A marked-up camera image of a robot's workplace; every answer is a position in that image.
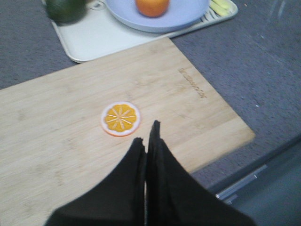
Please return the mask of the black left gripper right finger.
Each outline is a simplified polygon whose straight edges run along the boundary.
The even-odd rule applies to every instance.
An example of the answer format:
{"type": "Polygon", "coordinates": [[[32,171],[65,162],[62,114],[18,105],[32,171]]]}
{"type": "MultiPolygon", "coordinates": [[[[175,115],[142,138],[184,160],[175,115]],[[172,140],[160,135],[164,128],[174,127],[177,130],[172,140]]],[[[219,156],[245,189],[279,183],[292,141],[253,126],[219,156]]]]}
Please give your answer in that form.
{"type": "Polygon", "coordinates": [[[218,200],[176,160],[154,121],[146,168],[147,225],[254,226],[247,215],[218,200]]]}

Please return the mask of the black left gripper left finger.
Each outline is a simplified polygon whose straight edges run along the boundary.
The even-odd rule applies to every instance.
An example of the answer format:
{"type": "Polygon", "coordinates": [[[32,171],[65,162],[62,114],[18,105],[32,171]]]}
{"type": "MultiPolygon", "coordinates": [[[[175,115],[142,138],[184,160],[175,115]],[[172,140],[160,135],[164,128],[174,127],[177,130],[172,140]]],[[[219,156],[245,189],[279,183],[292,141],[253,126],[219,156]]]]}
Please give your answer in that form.
{"type": "Polygon", "coordinates": [[[135,138],[120,163],[93,189],[56,209],[47,226],[144,225],[145,147],[135,138]]]}

